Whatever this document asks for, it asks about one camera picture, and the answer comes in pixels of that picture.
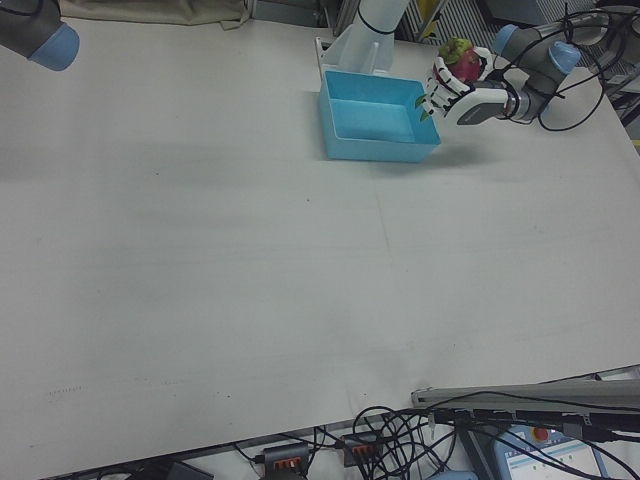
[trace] light blue tray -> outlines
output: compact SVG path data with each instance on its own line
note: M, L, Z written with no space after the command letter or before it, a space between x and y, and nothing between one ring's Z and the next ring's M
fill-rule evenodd
M432 118L420 121L420 82L327 70L318 103L333 159L412 162L440 145Z

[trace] white robotic finger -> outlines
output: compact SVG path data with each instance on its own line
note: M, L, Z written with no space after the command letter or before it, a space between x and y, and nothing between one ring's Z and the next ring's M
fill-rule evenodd
M448 86L441 83L435 76L427 79L426 94L431 102L439 108L449 106L453 100L460 97L459 93L450 90Z
M452 92L462 95L470 90L468 85L465 85L451 73L442 57L436 58L435 69L441 80L439 83L444 84Z
M482 59L482 64L484 67L478 80L484 80L485 78L487 78L487 75L489 75L493 71L493 54L488 48L484 47L475 47L473 51L476 52L476 55L478 55Z
M422 108L424 109L424 112L422 113L422 117L420 118L421 120L424 120L436 113L436 107L428 99L425 99L424 103L422 104Z

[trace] white table surface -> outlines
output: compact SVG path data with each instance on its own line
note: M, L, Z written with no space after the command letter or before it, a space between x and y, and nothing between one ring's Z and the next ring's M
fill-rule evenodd
M66 72L0 52L0 477L638 363L640 159L610 105L328 161L316 31L70 23Z

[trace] screen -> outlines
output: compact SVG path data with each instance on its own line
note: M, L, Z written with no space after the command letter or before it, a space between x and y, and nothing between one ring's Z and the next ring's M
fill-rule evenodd
M600 467L588 445L571 440L543 448L542 451L560 460L567 466L582 470L592 475L600 475ZM557 468L522 455L520 452L507 452L507 466L512 480L575 480L577 475L563 472Z

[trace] dragon fruit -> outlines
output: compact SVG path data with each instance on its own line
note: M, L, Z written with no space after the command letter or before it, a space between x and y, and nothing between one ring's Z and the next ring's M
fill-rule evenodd
M466 38L450 38L438 51L453 76L463 83L473 83L480 78L482 63Z

